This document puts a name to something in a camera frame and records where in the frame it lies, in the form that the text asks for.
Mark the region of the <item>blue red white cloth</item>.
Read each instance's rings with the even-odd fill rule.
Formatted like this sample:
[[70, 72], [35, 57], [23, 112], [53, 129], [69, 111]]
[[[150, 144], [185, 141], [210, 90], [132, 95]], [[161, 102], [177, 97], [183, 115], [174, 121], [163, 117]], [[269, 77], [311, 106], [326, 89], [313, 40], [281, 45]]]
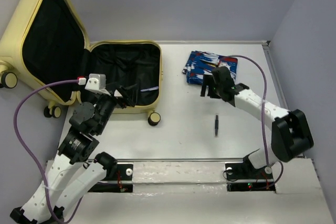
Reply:
[[237, 76], [238, 59], [214, 54], [206, 51], [191, 51], [182, 73], [186, 75], [188, 84], [202, 85], [203, 76], [211, 75], [217, 67], [227, 67], [233, 80]]

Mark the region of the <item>purple white toothbrush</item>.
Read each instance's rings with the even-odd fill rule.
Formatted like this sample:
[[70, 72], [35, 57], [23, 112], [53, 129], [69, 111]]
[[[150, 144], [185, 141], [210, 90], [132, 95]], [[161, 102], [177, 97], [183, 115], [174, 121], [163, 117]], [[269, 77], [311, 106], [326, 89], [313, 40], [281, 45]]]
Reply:
[[156, 87], [141, 89], [140, 92], [150, 92], [150, 91], [155, 91], [155, 90], [158, 90], [158, 89], [159, 89], [159, 86], [156, 86]]

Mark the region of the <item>black pen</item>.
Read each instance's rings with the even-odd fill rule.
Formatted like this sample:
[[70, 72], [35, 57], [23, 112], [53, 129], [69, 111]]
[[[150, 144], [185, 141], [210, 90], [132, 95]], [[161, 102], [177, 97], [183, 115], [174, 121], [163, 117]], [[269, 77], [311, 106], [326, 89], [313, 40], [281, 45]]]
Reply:
[[219, 130], [219, 115], [215, 115], [215, 125], [214, 125], [214, 135], [218, 137], [218, 130]]

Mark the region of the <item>yellow hard-shell suitcase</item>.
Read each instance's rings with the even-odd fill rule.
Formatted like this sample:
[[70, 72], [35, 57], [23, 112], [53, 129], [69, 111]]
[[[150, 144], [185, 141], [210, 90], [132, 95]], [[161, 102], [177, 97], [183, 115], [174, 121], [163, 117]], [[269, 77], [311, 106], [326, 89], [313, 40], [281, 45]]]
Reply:
[[[19, 81], [33, 89], [52, 82], [105, 74], [106, 83], [138, 84], [135, 107], [116, 113], [146, 113], [157, 125], [155, 111], [163, 77], [160, 46], [151, 40], [89, 41], [70, 0], [20, 0], [1, 38], [1, 87]], [[158, 90], [140, 92], [159, 86]]]

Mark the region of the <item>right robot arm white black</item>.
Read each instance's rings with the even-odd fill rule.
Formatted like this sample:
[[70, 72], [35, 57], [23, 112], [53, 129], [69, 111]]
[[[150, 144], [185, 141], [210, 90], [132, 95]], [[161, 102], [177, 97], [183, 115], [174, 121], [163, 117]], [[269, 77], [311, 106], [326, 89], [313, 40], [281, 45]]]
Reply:
[[253, 178], [266, 167], [276, 162], [287, 163], [314, 146], [307, 118], [301, 110], [278, 107], [247, 85], [236, 84], [227, 67], [217, 67], [204, 76], [201, 96], [206, 95], [247, 112], [271, 131], [271, 140], [264, 141], [263, 148], [247, 154], [242, 163], [232, 168], [232, 174]]

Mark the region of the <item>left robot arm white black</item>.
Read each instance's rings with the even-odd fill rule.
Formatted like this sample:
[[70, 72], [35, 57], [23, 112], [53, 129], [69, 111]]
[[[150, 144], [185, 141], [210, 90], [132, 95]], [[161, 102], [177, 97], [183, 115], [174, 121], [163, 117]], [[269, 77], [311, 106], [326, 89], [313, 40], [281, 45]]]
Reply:
[[10, 217], [16, 223], [65, 223], [64, 216], [70, 209], [77, 210], [83, 196], [99, 181], [111, 179], [118, 170], [118, 161], [106, 152], [97, 154], [92, 163], [76, 179], [74, 174], [83, 167], [98, 146], [95, 138], [101, 135], [115, 107], [134, 107], [137, 101], [137, 84], [123, 87], [105, 86], [99, 80], [81, 78], [79, 85], [96, 93], [96, 103], [82, 102], [74, 110], [69, 122], [71, 127], [58, 148], [48, 171], [42, 168], [29, 147], [24, 143], [17, 126], [18, 112], [14, 114], [14, 130], [33, 158], [42, 175], [42, 182], [31, 198], [21, 207], [14, 208]]

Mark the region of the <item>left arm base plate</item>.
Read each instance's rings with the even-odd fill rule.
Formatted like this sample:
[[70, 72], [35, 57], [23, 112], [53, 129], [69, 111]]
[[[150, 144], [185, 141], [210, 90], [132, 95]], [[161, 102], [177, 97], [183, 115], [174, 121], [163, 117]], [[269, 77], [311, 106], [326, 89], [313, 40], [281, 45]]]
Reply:
[[113, 174], [107, 175], [97, 182], [89, 193], [132, 193], [133, 192], [133, 163], [118, 163]]

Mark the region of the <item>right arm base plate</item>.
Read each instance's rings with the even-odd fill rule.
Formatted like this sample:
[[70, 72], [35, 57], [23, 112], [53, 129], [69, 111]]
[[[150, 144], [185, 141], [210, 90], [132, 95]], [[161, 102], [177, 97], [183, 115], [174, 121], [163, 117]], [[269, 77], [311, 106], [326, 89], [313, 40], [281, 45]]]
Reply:
[[264, 170], [244, 173], [243, 163], [227, 163], [222, 175], [227, 181], [228, 192], [276, 191], [272, 172]]

